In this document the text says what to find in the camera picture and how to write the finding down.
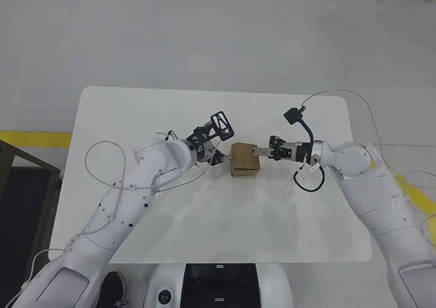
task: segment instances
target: cardboard box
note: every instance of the cardboard box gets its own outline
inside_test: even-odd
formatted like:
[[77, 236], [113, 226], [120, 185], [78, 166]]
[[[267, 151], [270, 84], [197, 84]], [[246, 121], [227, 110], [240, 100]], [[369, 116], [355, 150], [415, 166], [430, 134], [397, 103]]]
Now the cardboard box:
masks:
[[257, 145], [249, 143], [234, 143], [230, 150], [232, 159], [230, 160], [230, 175], [255, 176], [260, 170], [259, 157], [252, 153]]

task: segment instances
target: yellow line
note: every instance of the yellow line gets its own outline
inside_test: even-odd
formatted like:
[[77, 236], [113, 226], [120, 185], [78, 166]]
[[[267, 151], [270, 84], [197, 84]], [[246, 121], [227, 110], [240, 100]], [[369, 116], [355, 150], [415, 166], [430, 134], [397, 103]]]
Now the yellow line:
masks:
[[71, 144], [70, 132], [14, 132], [0, 130], [0, 140], [13, 146], [38, 148], [68, 148]]
[[[401, 174], [397, 174], [396, 180], [403, 192], [410, 196], [410, 201], [414, 206], [419, 208], [422, 212], [427, 213], [427, 215], [436, 214], [436, 202], [434, 200], [418, 187], [411, 185]], [[428, 220], [428, 232], [431, 236], [432, 243], [436, 245], [436, 217]]]

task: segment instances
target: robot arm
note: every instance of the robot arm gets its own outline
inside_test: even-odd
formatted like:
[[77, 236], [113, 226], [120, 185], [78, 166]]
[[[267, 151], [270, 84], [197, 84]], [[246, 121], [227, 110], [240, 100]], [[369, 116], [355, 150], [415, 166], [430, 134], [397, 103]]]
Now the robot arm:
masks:
[[[291, 109], [285, 118], [305, 128], [302, 111]], [[398, 306], [436, 307], [436, 254], [416, 227], [407, 198], [372, 145], [349, 142], [332, 149], [326, 141], [313, 141], [312, 137], [310, 142], [288, 143], [271, 136], [270, 148], [254, 152], [275, 160], [305, 160], [311, 169], [329, 168], [351, 209], [381, 249]]]
[[156, 139], [135, 150], [139, 165], [126, 174], [125, 188], [109, 190], [65, 252], [23, 285], [14, 307], [94, 305], [106, 265], [148, 211], [157, 189], [181, 177], [196, 162], [214, 165], [224, 161], [225, 155], [211, 139], [218, 136], [224, 141], [233, 135], [225, 115], [218, 112], [187, 139]]

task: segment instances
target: white tabletop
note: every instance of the white tabletop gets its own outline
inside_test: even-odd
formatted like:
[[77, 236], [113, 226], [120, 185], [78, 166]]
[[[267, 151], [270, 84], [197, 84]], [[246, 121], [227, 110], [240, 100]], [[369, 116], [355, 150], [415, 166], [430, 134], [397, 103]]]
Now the white tabletop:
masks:
[[[235, 136], [222, 142], [267, 146], [270, 135], [307, 141], [300, 125], [283, 113], [305, 95], [203, 92], [88, 87], [82, 92], [72, 134], [51, 247], [64, 247], [88, 222], [107, 188], [85, 171], [83, 159], [99, 140], [124, 148], [128, 169], [137, 168], [132, 151], [156, 132], [173, 129], [186, 138], [196, 126], [223, 110]], [[310, 100], [304, 119], [315, 139], [332, 146], [352, 141], [347, 104], [342, 98]], [[261, 158], [255, 178], [232, 179], [228, 163], [209, 167], [197, 181], [157, 194], [149, 212], [112, 258], [112, 263], [262, 263], [367, 261], [368, 232], [351, 212], [329, 170], [316, 193], [292, 180], [299, 164]], [[122, 173], [122, 157], [110, 145], [90, 154], [93, 173], [107, 182]], [[193, 168], [180, 181], [199, 175]], [[311, 174], [305, 186], [315, 187]]]

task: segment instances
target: concrete floor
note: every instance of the concrete floor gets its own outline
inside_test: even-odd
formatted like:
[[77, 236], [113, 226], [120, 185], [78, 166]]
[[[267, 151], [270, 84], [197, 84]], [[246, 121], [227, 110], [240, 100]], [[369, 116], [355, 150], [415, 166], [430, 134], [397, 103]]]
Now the concrete floor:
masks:
[[[89, 85], [353, 89], [399, 145], [384, 146], [391, 168], [436, 173], [436, 2], [0, 0], [0, 129], [70, 132]], [[376, 142], [363, 104], [340, 96], [355, 140]], [[29, 151], [65, 165], [65, 150]], [[395, 306], [373, 250], [368, 263], [285, 265], [296, 305]], [[122, 270], [137, 306], [151, 266]]]

